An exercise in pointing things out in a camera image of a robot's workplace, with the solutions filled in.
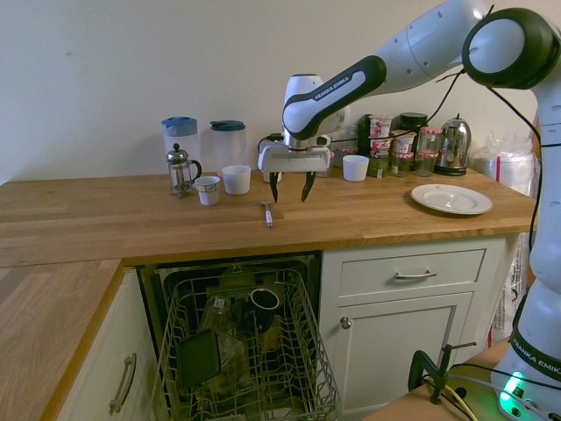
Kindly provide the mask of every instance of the white cup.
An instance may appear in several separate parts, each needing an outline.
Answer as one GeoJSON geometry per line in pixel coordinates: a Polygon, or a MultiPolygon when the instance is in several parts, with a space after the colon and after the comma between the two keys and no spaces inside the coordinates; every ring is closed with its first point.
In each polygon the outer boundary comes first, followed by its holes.
{"type": "Polygon", "coordinates": [[[348,182],[362,182],[366,179],[368,162],[363,155],[346,155],[343,157],[343,178],[348,182]]]}
{"type": "Polygon", "coordinates": [[[246,165],[230,165],[222,168],[224,186],[229,195],[244,195],[249,191],[252,169],[246,165]]]}
{"type": "Polygon", "coordinates": [[[220,178],[214,175],[205,175],[195,180],[196,191],[199,192],[201,204],[210,206],[218,203],[218,186],[220,178]]]}
{"type": "MultiPolygon", "coordinates": [[[[280,180],[282,180],[282,173],[277,173],[277,182],[279,182],[280,180]]],[[[271,175],[271,173],[269,173],[268,171],[263,171],[263,180],[265,182],[269,182],[269,175],[271,175]]]]}

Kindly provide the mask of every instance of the butcher block counter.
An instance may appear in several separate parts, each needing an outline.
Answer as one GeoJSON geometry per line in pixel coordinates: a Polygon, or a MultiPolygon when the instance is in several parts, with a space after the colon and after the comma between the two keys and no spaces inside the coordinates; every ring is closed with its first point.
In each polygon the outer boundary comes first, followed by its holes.
{"type": "Polygon", "coordinates": [[[0,187],[0,419],[56,419],[117,291],[123,268],[527,232],[535,201],[484,175],[413,174],[346,182],[283,174],[273,228],[269,185],[202,206],[167,175],[8,182],[0,187]],[[409,192],[453,184],[489,197],[478,216],[428,209],[409,192]]]}

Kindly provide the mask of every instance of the white cabinet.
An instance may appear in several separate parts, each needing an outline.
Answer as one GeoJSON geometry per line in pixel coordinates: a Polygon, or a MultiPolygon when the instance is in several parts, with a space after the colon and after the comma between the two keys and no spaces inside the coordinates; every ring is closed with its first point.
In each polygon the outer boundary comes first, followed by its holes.
{"type": "Polygon", "coordinates": [[[58,421],[149,419],[156,368],[138,279],[126,273],[58,421]],[[112,401],[123,401],[118,412],[112,401]]]}
{"type": "Polygon", "coordinates": [[[516,235],[328,250],[320,332],[341,393],[342,421],[359,420],[407,393],[421,349],[475,341],[480,352],[506,279],[516,235]]]}

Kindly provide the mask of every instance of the electric kettle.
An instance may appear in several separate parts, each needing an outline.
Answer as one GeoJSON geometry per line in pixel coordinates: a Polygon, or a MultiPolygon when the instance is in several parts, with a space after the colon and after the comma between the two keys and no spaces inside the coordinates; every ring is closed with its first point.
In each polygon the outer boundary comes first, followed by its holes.
{"type": "Polygon", "coordinates": [[[464,175],[469,161],[472,132],[466,121],[451,118],[442,126],[442,144],[438,150],[435,173],[440,175],[464,175]]]}

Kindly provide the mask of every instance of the drawer handle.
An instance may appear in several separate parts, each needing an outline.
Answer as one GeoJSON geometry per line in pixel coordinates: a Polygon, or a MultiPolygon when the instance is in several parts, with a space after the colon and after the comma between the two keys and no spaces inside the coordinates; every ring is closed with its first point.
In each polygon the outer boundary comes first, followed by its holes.
{"type": "Polygon", "coordinates": [[[119,413],[123,409],[124,401],[126,401],[126,397],[129,395],[132,386],[132,380],[134,379],[134,372],[137,369],[137,355],[133,353],[132,356],[127,357],[124,359],[124,372],[123,378],[121,379],[121,385],[124,384],[123,394],[119,396],[119,391],[121,391],[121,386],[119,386],[119,390],[117,391],[117,396],[115,399],[112,399],[109,402],[109,413],[112,414],[113,412],[119,413]],[[126,372],[130,371],[130,375],[128,380],[125,381],[126,372]]]}
{"type": "Polygon", "coordinates": [[[351,329],[352,326],[352,320],[350,320],[349,318],[341,318],[341,327],[343,329],[351,329]]]}
{"type": "Polygon", "coordinates": [[[394,279],[399,279],[399,280],[404,280],[404,279],[417,279],[417,280],[422,280],[422,279],[427,279],[427,278],[432,278],[433,276],[438,275],[436,272],[430,272],[429,270],[427,270],[424,274],[422,275],[400,275],[400,273],[398,272],[397,274],[394,275],[394,279]]]}

